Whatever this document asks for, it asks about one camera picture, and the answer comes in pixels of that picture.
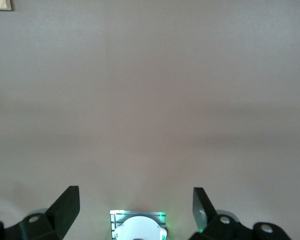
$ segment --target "metal screw head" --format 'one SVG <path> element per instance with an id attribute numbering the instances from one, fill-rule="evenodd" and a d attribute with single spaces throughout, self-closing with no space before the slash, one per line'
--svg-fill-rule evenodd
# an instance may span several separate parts
<path id="1" fill-rule="evenodd" d="M 39 219 L 39 217 L 38 216 L 32 216 L 32 217 L 30 217 L 29 218 L 29 223 L 34 223 L 35 221 L 37 221 Z"/>
<path id="2" fill-rule="evenodd" d="M 223 223 L 223 224 L 229 224 L 230 223 L 230 219 L 226 216 L 222 216 L 220 217 L 220 221 Z"/>
<path id="3" fill-rule="evenodd" d="M 271 234 L 271 233 L 274 232 L 274 231 L 272 230 L 272 227 L 270 227 L 270 226 L 267 225 L 267 224 L 262 224 L 262 225 L 261 225 L 261 229 L 262 229 L 264 232 L 268 233 L 268 234 Z"/>

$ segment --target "gray wall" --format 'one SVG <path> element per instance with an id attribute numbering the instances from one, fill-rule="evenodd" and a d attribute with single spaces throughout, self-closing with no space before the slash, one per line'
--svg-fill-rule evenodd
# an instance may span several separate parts
<path id="1" fill-rule="evenodd" d="M 300 240 L 300 0 L 14 0 L 0 12 L 0 219 L 79 185 L 66 239 L 109 210 L 196 231 L 193 187 Z"/>

